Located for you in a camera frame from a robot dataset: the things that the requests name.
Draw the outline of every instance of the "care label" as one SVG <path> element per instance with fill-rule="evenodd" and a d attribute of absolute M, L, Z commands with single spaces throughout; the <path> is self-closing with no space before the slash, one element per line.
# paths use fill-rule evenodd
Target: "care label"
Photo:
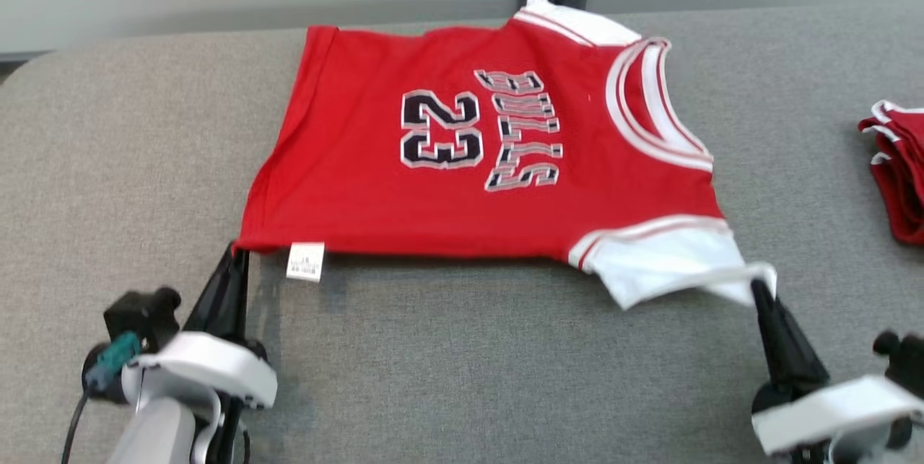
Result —
<path fill-rule="evenodd" d="M 323 242 L 296 242 L 289 250 L 286 277 L 296 280 L 320 282 L 321 264 L 324 262 Z"/>

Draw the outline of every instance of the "gray couch cushion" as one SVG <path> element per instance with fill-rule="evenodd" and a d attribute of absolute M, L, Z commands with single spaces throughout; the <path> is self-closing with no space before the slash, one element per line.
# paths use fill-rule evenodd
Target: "gray couch cushion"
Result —
<path fill-rule="evenodd" d="M 881 372 L 876 333 L 924 328 L 924 255 L 892 240 L 855 123 L 880 98 L 924 105 L 924 14 L 618 19 L 674 42 L 674 106 L 716 157 L 743 253 L 776 265 L 834 378 Z M 185 317 L 237 234 L 303 37 L 122 40 L 0 88 L 4 461 L 58 458 L 79 365 L 124 290 L 171 284 Z M 321 284 L 283 274 L 284 253 L 251 274 L 250 329 L 280 379 L 276 408 L 245 418 L 252 462 L 765 461 L 752 310 L 681 293 L 621 312 L 595 278 L 544 261 L 334 255 Z M 105 461 L 129 415 L 90 405 L 72 462 Z"/>

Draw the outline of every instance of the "jersey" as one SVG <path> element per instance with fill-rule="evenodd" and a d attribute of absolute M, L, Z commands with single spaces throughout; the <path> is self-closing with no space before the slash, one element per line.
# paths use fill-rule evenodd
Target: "jersey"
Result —
<path fill-rule="evenodd" d="M 924 109 L 904 109 L 881 100 L 861 132 L 876 135 L 880 149 L 869 170 L 879 186 L 894 237 L 924 244 Z"/>
<path fill-rule="evenodd" d="M 311 27 L 237 246 L 546 257 L 623 307 L 704 284 L 750 303 L 669 48 L 547 0 L 499 29 Z"/>

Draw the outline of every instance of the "white stripe trim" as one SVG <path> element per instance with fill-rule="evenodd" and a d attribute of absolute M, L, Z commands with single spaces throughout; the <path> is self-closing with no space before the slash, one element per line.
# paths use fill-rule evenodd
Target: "white stripe trim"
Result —
<path fill-rule="evenodd" d="M 671 103 L 671 97 L 667 90 L 666 70 L 664 70 L 666 68 L 667 52 L 671 49 L 671 43 L 670 40 L 667 39 L 661 40 L 663 41 L 663 44 L 661 44 L 661 55 L 658 64 L 658 82 L 660 82 L 661 95 L 663 95 L 664 98 L 663 105 L 666 106 L 667 113 L 669 116 L 671 116 L 671 120 L 674 122 L 674 125 L 687 135 L 687 139 L 693 141 L 700 152 L 706 155 L 710 155 L 709 149 L 706 149 L 706 145 L 704 145 L 703 142 L 699 140 L 699 138 L 697 138 L 692 132 L 689 131 L 686 126 L 684 126 L 684 122 L 680 121 L 680 119 L 677 118 L 677 113 L 674 112 L 674 106 Z"/>
<path fill-rule="evenodd" d="M 872 156 L 872 160 L 869 162 L 870 165 L 884 165 L 885 162 L 891 161 L 892 158 L 885 154 L 885 152 L 878 152 L 878 154 Z"/>
<path fill-rule="evenodd" d="M 571 247 L 571 250 L 568 251 L 568 263 L 578 269 L 584 269 L 581 267 L 581 260 L 584 259 L 584 255 L 588 254 L 588 250 L 590 250 L 601 237 L 613 237 L 618 240 L 633 240 L 633 238 L 643 237 L 653 231 L 677 227 L 706 227 L 725 231 L 731 236 L 728 223 L 722 219 L 706 217 L 704 215 L 667 215 L 651 219 L 650 221 L 644 221 L 643 223 L 628 225 L 628 227 L 591 231 L 584 237 L 581 237 L 580 240 Z"/>
<path fill-rule="evenodd" d="M 684 166 L 712 172 L 712 156 L 706 154 L 687 154 L 676 149 L 670 148 L 667 143 L 651 135 L 650 132 L 637 124 L 637 121 L 628 112 L 624 106 L 626 100 L 626 80 L 627 66 L 632 59 L 641 52 L 641 47 L 647 45 L 646 42 L 626 47 L 613 62 L 610 72 L 606 77 L 606 106 L 610 111 L 610 118 L 616 129 L 630 145 L 643 154 L 656 158 L 660 161 L 667 162 L 670 165 Z"/>
<path fill-rule="evenodd" d="M 898 111 L 901 113 L 924 113 L 924 107 L 917 109 L 907 109 L 905 107 L 895 105 L 895 103 L 892 103 L 888 100 L 880 100 L 876 103 L 876 105 L 882 105 L 882 108 L 887 111 Z"/>
<path fill-rule="evenodd" d="M 541 24 L 535 18 L 532 20 L 520 18 L 523 14 L 539 17 L 538 20 L 544 22 L 552 21 L 554 26 Z M 574 37 L 580 37 L 580 43 L 587 45 L 625 46 L 641 39 L 640 34 L 602 14 L 590 13 L 590 11 L 573 7 L 557 6 L 548 0 L 527 0 L 526 6 L 515 14 L 514 18 L 557 32 L 564 30 L 565 32 L 562 32 L 564 36 L 571 40 L 574 40 Z"/>
<path fill-rule="evenodd" d="M 567 27 L 561 26 L 561 24 L 557 24 L 550 20 L 545 20 L 545 18 L 536 17 L 533 14 L 524 13 L 521 11 L 517 14 L 514 14 L 514 19 L 527 22 L 528 24 L 532 24 L 534 26 L 545 27 L 545 29 L 555 31 L 561 36 L 564 36 L 569 40 L 574 40 L 574 42 L 577 42 L 581 45 L 593 45 L 592 43 L 584 40 L 582 37 L 577 36 L 577 34 L 568 30 Z"/>
<path fill-rule="evenodd" d="M 873 125 L 873 126 L 867 126 L 867 128 L 863 129 L 864 133 L 869 132 L 869 131 L 879 132 L 881 135 L 886 136 L 889 139 L 889 141 L 894 142 L 894 143 L 897 143 L 898 141 L 902 140 L 901 136 L 898 136 L 898 134 L 895 134 L 895 132 L 892 132 L 892 130 L 888 128 L 888 126 Z"/>
<path fill-rule="evenodd" d="M 642 92 L 645 96 L 645 105 L 651 115 L 651 121 L 654 122 L 654 128 L 658 129 L 668 145 L 681 152 L 689 154 L 702 154 L 699 146 L 691 143 L 680 130 L 674 125 L 674 120 L 668 115 L 667 109 L 661 102 L 661 81 L 658 76 L 658 66 L 663 62 L 661 55 L 663 49 L 656 45 L 645 47 L 641 63 L 641 82 Z"/>
<path fill-rule="evenodd" d="M 892 105 L 892 104 L 891 104 L 890 102 L 885 101 L 885 100 L 880 100 L 880 101 L 878 101 L 878 102 L 875 102 L 875 103 L 872 105 L 872 108 L 869 109 L 869 110 L 871 110 L 873 117 L 874 117 L 875 119 L 879 120 L 880 123 L 888 123 L 888 122 L 892 121 L 892 120 L 889 118 L 889 116 L 885 115 L 885 113 L 882 112 L 882 109 L 888 109 L 888 108 L 889 108 L 887 105 Z"/>

